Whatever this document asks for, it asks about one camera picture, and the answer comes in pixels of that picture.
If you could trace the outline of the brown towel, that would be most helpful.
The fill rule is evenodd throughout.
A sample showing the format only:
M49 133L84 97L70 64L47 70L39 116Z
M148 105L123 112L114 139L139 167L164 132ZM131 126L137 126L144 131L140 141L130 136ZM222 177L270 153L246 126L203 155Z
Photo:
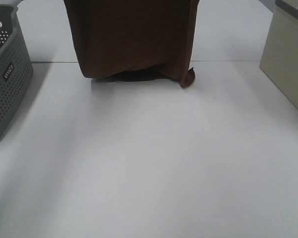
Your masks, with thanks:
M190 86L197 0L67 0L74 50L86 78Z

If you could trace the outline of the grey perforated plastic basket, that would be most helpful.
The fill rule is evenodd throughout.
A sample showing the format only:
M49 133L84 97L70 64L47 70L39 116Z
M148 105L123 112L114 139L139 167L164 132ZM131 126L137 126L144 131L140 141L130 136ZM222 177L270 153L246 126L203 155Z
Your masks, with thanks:
M17 17L17 6L0 4L0 138L18 110L33 66Z

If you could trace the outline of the beige fabric storage box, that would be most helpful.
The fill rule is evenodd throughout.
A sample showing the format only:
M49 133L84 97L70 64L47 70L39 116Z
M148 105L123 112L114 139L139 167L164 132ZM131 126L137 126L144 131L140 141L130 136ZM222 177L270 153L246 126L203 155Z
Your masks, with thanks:
M277 0L261 70L298 109L298 0Z

